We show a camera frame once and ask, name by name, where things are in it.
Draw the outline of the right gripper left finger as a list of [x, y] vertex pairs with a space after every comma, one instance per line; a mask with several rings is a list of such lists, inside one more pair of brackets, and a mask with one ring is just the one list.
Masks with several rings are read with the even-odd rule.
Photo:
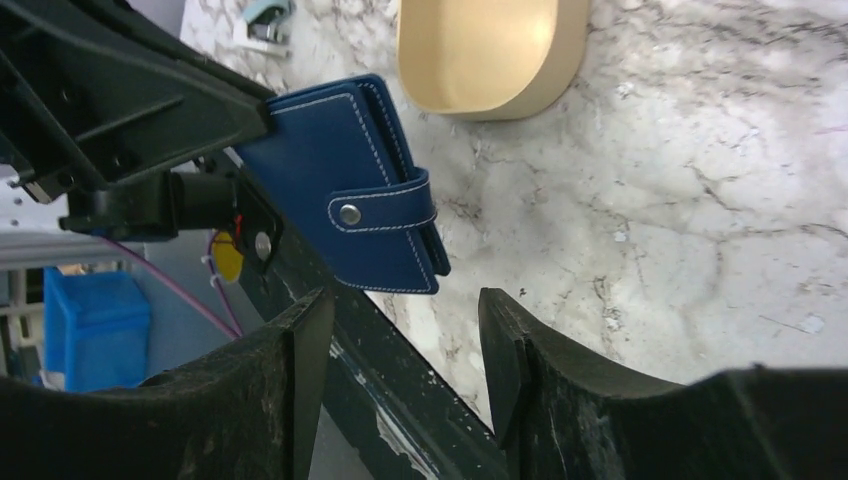
[[335, 317], [316, 289], [246, 336], [135, 388], [1, 382], [5, 479], [305, 479]]

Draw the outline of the blue leather card holder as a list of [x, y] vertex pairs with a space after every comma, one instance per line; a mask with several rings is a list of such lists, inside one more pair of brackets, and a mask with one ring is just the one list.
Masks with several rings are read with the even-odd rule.
[[413, 162], [385, 81], [360, 75], [267, 106], [269, 133], [234, 150], [336, 279], [367, 291], [437, 293], [451, 266], [430, 178]]

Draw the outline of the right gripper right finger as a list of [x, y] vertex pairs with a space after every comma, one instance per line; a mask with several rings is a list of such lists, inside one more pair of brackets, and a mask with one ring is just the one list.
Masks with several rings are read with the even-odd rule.
[[605, 358], [484, 288], [479, 332], [514, 479], [843, 479], [843, 369], [719, 372], [690, 385]]

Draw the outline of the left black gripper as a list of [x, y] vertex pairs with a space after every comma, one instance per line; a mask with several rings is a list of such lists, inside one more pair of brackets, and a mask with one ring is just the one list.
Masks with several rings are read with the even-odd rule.
[[125, 1], [1, 5], [1, 160], [39, 203], [259, 138], [271, 95]]

